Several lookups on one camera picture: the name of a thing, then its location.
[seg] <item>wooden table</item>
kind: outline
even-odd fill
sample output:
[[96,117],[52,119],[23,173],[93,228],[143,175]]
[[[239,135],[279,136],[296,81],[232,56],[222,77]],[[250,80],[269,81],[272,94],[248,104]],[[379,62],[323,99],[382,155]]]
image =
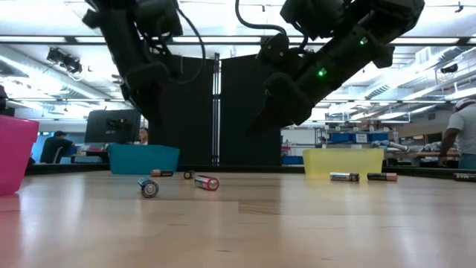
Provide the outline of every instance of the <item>wooden table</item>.
[[0,198],[1,267],[474,267],[476,184],[306,181],[178,173],[144,199],[137,176],[27,177]]

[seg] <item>ceiling light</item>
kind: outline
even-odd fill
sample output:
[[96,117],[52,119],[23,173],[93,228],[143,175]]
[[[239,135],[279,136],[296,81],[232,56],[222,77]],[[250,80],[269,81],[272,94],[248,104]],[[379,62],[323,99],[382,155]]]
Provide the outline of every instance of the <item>ceiling light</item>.
[[408,95],[407,97],[403,98],[403,100],[413,100],[413,99],[416,99],[416,98],[420,98],[420,97],[423,97],[424,95],[426,95],[426,94],[428,94],[432,91],[434,91],[434,89],[423,89],[423,90],[415,92],[411,95]]
[[[178,36],[173,37],[174,42],[186,42],[186,43],[198,43],[199,38],[195,36]],[[221,43],[260,43],[261,37],[248,37],[248,36],[220,36],[220,37],[202,37],[204,43],[207,42],[221,42]]]
[[0,36],[0,42],[66,42],[61,36]]
[[388,114],[380,115],[379,120],[397,118],[397,117],[402,116],[404,114],[406,114],[406,112],[390,112]]
[[476,94],[476,88],[464,89],[464,90],[460,90],[458,92],[455,92],[455,93],[445,97],[445,99],[446,100],[454,100],[454,99],[468,97],[468,96],[471,96],[471,95],[474,95],[474,94]]
[[424,111],[426,111],[427,109],[434,108],[435,106],[436,106],[436,105],[425,106],[425,107],[422,107],[422,108],[413,110],[413,111],[411,111],[410,113],[414,114],[414,113],[424,112]]
[[402,103],[431,103],[431,104],[439,104],[439,103],[446,103],[446,100],[404,100]]
[[397,38],[390,42],[391,44],[456,44],[459,38],[432,37],[432,38]]
[[409,124],[410,121],[381,121],[382,124]]
[[104,37],[75,37],[77,42],[94,42],[94,43],[106,43]]

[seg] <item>wall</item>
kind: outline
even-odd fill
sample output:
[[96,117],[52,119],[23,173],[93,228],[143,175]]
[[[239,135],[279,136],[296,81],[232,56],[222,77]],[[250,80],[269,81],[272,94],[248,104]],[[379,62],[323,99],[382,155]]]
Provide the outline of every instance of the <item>wall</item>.
[[410,137],[415,135],[443,133],[448,126],[448,120],[452,111],[440,110],[436,112],[434,120],[428,120],[428,114],[412,119],[413,123],[396,127],[399,137]]

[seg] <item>air duct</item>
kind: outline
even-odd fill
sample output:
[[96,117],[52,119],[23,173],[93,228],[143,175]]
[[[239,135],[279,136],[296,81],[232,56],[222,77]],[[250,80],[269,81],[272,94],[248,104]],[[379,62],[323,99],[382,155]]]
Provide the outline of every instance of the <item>air duct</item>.
[[24,54],[7,47],[6,45],[0,45],[0,55],[7,59],[7,61],[9,60],[18,63],[22,66],[36,70],[40,74],[52,77],[53,79],[61,82],[64,87],[68,87],[69,89],[74,90],[88,98],[110,98],[110,96],[102,93],[101,91],[93,89],[92,87],[83,83],[74,81],[68,75],[62,74],[52,68],[48,68],[48,66],[38,61],[32,60],[30,57],[27,57]]
[[[454,60],[461,54],[473,49],[473,47],[454,46],[440,51],[439,53],[435,53],[434,49],[436,48],[427,47],[417,52],[415,55],[417,61],[415,63],[399,71],[400,73],[392,74],[393,77],[398,77],[398,79],[393,80],[392,83],[383,82],[377,84],[376,86],[371,86],[372,89],[367,91],[365,99],[370,100],[388,90],[395,89],[401,85],[404,85],[415,79],[421,71],[425,71],[430,68],[435,69],[443,67],[443,65],[447,64],[451,60]],[[430,63],[431,58],[434,57],[435,54],[437,55],[436,63],[430,66],[426,66],[425,64]]]

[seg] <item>person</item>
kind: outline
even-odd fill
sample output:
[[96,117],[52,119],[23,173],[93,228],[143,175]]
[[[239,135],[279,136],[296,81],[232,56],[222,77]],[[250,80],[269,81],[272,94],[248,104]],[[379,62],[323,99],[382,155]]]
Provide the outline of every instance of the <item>person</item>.
[[476,100],[459,100],[454,111],[441,142],[439,163],[446,166],[446,154],[456,141],[460,154],[458,168],[476,170]]
[[53,164],[55,156],[57,156],[58,149],[62,148],[57,156],[56,164],[59,164],[61,161],[61,155],[69,149],[69,147],[74,146],[72,141],[67,140],[66,133],[63,131],[56,131],[53,134],[53,137],[47,138],[45,144],[43,145],[42,155],[39,158],[40,163]]
[[139,144],[140,145],[149,144],[149,130],[146,127],[142,127],[139,130]]

